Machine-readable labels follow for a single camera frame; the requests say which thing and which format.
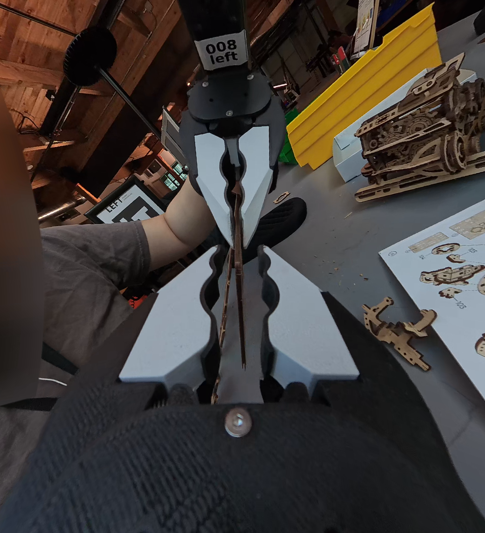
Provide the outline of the assembled wooden submarine model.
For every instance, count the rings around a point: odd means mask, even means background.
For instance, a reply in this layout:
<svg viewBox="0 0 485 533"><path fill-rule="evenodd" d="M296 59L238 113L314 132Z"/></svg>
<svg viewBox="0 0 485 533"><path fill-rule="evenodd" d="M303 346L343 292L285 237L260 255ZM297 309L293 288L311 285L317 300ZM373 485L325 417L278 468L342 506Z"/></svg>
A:
<svg viewBox="0 0 485 533"><path fill-rule="evenodd" d="M357 202L485 172L485 80L459 82L464 56L430 70L355 132L368 181L355 193Z"/></svg>

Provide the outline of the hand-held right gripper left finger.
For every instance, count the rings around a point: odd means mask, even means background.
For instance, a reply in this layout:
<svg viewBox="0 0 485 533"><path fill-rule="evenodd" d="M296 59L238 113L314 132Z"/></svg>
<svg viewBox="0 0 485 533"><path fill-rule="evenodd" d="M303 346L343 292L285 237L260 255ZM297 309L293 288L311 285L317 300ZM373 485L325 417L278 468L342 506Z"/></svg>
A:
<svg viewBox="0 0 485 533"><path fill-rule="evenodd" d="M224 247L212 246L159 290L119 374L123 383L185 385L212 404L221 349L213 307L219 300Z"/></svg>

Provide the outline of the instruction poster board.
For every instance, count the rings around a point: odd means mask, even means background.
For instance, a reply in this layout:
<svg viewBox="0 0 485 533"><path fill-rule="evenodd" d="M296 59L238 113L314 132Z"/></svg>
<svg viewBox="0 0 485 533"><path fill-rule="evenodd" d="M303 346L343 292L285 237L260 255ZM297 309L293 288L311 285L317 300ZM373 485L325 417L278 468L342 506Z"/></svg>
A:
<svg viewBox="0 0 485 533"><path fill-rule="evenodd" d="M373 48L376 23L379 16L379 1L359 1L356 29L350 59L357 61Z"/></svg>

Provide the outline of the white instruction booklet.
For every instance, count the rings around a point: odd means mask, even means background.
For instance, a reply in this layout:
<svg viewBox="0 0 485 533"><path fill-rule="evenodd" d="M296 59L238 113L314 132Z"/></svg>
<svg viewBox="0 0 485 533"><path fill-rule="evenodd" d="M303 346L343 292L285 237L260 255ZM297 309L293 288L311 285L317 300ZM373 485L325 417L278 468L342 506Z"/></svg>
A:
<svg viewBox="0 0 485 533"><path fill-rule="evenodd" d="M485 200L379 256L485 400Z"/></svg>

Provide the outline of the grey partition panel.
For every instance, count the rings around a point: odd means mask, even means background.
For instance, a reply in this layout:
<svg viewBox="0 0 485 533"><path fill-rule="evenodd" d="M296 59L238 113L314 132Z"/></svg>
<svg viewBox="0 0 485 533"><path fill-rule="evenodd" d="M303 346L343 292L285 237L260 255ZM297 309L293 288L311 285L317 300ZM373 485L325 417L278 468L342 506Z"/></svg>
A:
<svg viewBox="0 0 485 533"><path fill-rule="evenodd" d="M180 164L187 165L188 160L182 149L179 125L174 121L166 106L162 108L161 117L161 143Z"/></svg>

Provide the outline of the small wooden model subassembly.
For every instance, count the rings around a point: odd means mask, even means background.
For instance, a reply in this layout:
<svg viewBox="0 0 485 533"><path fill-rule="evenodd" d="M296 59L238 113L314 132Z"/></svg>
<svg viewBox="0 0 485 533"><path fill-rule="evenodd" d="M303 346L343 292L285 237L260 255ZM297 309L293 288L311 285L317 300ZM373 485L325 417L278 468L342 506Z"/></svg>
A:
<svg viewBox="0 0 485 533"><path fill-rule="evenodd" d="M423 360L422 354L411 345L411 341L413 338L428 336L426 329L436 320L438 316L436 311L420 310L422 318L416 323L387 323L381 320L381 313L393 304L394 301L390 297L385 297L382 302L372 307L363 304L361 307L366 329L379 341L392 345L393 349L410 364L417 365L423 371L429 371L431 366Z"/></svg>

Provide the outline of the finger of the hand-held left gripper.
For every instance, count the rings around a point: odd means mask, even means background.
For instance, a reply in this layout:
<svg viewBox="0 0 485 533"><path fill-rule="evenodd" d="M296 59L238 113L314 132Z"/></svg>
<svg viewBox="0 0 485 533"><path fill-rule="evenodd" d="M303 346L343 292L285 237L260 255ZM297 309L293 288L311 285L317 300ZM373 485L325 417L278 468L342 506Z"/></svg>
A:
<svg viewBox="0 0 485 533"><path fill-rule="evenodd" d="M247 247L257 229L263 204L270 189L273 169L270 163L270 128L255 126L239 137L238 151L245 170L240 179L242 205L242 245Z"/></svg>
<svg viewBox="0 0 485 533"><path fill-rule="evenodd" d="M228 181L222 173L222 161L226 155L224 139L204 133L194 137L198 175L196 178L221 234L233 247L232 211L226 198Z"/></svg>

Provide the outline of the black tripod pole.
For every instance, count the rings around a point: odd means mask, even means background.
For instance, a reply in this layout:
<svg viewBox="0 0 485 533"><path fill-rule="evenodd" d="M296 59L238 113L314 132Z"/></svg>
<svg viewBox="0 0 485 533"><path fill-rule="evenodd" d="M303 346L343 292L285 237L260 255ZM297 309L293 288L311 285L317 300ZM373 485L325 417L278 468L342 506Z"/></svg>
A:
<svg viewBox="0 0 485 533"><path fill-rule="evenodd" d="M103 26L89 27L74 37L66 49L63 72L66 79L79 88L95 85L104 79L133 110L153 135L161 139L161 131L139 110L130 96L109 73L117 56L117 42Z"/></svg>

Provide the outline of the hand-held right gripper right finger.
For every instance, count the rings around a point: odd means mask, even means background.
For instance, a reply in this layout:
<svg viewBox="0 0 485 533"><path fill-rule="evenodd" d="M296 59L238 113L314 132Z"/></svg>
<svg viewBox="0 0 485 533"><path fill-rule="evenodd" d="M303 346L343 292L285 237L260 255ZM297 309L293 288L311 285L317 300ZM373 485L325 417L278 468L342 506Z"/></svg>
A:
<svg viewBox="0 0 485 533"><path fill-rule="evenodd" d="M264 403L279 403L288 388L316 400L325 386L358 382L359 369L329 309L329 294L267 246L258 252L266 306L260 347Z"/></svg>

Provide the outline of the black padded wrist rest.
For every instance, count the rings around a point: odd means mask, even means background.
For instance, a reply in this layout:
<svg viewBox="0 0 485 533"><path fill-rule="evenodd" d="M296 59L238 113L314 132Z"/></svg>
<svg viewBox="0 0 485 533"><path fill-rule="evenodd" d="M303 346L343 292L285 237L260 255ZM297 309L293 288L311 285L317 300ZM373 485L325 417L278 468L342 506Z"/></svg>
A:
<svg viewBox="0 0 485 533"><path fill-rule="evenodd" d="M260 245L269 248L283 242L304 223L307 215L306 202L298 197L283 201L262 216L246 249L242 250L244 264L258 256Z"/></svg>

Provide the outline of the white cardboard box tray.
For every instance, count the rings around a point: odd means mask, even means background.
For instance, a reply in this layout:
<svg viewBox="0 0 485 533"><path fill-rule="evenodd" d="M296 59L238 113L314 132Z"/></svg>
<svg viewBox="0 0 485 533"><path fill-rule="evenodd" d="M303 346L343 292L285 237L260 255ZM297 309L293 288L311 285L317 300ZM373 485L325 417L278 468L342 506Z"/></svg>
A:
<svg viewBox="0 0 485 533"><path fill-rule="evenodd" d="M378 185L465 170L485 131L485 80L475 72L461 79L460 61L421 71L334 138L345 182L362 175Z"/></svg>

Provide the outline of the green plastic bin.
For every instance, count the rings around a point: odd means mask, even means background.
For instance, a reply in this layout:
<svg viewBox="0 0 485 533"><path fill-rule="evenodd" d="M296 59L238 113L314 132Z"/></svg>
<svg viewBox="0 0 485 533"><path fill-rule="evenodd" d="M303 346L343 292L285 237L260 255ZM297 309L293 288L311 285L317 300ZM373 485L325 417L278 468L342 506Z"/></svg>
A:
<svg viewBox="0 0 485 533"><path fill-rule="evenodd" d="M288 111L285 115L286 125L289 125L298 115L299 115L299 111L296 108ZM294 155L294 152L291 146L291 142L288 137L288 133L286 133L285 143L278 156L278 161L280 163L286 163L289 165L298 165L298 162L296 160L296 157Z"/></svg>

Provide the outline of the laser-cut plywood parts sheet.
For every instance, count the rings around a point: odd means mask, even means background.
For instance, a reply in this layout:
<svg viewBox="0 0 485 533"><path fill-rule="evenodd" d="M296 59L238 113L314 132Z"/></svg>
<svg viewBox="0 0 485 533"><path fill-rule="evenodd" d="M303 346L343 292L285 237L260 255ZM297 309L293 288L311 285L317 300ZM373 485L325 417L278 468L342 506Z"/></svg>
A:
<svg viewBox="0 0 485 533"><path fill-rule="evenodd" d="M242 244L243 244L243 228L241 222L241 205L242 205L242 189L240 181L236 181L232 190L234 195L234 223L233 223L233 246L230 249L225 294L222 308L221 331L219 334L219 347L222 348L225 334L226 322L228 314L228 296L231 284L232 268L235 269L235 287L238 305L238 323L239 323L239 340L240 340L240 354L241 366L246 369L246 333L244 323L244 269L242 259Z"/></svg>

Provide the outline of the nested yellow plastic bins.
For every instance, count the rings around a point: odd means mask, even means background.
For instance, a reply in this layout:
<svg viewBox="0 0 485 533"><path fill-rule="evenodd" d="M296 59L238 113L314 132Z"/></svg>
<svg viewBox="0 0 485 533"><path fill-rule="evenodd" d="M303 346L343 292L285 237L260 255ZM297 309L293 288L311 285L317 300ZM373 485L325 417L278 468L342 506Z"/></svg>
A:
<svg viewBox="0 0 485 533"><path fill-rule="evenodd" d="M433 4L383 37L287 125L297 163L316 170L333 156L333 140L424 69L441 63Z"/></svg>

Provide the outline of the framed marker sign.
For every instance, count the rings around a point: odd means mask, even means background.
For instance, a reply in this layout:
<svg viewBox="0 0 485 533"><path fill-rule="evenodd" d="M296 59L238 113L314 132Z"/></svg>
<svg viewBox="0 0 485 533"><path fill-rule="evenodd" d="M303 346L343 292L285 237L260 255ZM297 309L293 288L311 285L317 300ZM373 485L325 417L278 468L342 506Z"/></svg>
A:
<svg viewBox="0 0 485 533"><path fill-rule="evenodd" d="M95 224L144 221L166 212L166 205L135 175L127 178L85 216Z"/></svg>

